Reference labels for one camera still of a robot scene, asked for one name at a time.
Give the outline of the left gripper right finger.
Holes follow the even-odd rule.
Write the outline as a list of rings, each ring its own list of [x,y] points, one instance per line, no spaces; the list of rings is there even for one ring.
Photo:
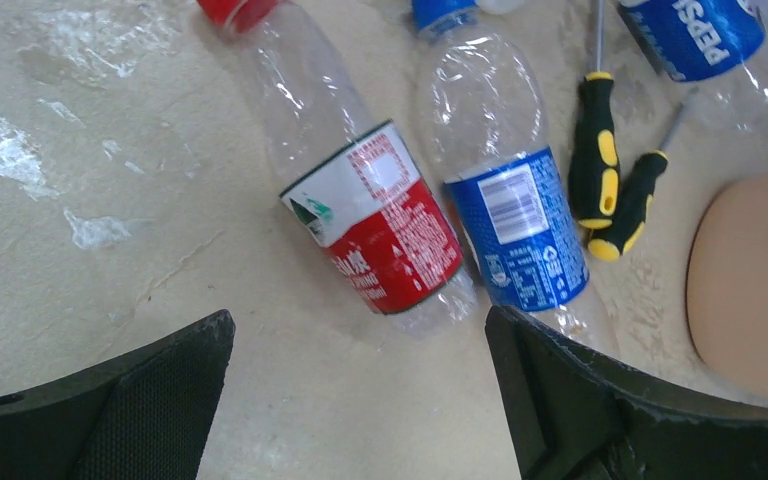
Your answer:
[[[768,479],[768,408],[697,392],[512,307],[488,313],[525,479]]]

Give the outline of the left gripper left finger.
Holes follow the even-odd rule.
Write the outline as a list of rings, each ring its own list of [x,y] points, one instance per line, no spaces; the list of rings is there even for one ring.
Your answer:
[[[194,479],[235,323],[219,310],[151,344],[0,396],[0,479]]]

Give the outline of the small red cap bottle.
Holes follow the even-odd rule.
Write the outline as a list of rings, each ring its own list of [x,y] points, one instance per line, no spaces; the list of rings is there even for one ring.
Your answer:
[[[478,299],[447,215],[316,21],[293,1],[201,9],[240,52],[281,204],[367,307],[416,336],[467,319]]]

